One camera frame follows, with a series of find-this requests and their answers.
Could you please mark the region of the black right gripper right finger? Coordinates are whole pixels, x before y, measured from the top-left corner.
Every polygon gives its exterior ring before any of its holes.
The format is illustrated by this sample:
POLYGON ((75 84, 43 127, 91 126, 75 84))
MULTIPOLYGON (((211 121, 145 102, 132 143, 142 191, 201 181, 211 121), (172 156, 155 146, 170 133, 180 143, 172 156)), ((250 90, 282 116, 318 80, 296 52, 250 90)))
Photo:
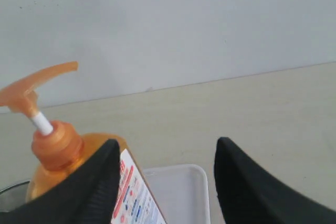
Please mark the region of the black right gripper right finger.
POLYGON ((217 198, 226 223, 335 223, 335 211, 268 173, 230 138, 217 141, 217 198))

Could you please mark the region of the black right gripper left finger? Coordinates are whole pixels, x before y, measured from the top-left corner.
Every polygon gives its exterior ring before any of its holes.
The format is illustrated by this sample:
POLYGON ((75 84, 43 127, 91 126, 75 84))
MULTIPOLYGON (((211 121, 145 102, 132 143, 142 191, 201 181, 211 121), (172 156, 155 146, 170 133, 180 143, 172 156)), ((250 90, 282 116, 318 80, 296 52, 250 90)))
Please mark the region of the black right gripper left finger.
POLYGON ((110 223, 119 182, 119 144, 109 139, 64 181, 2 212, 1 223, 110 223))

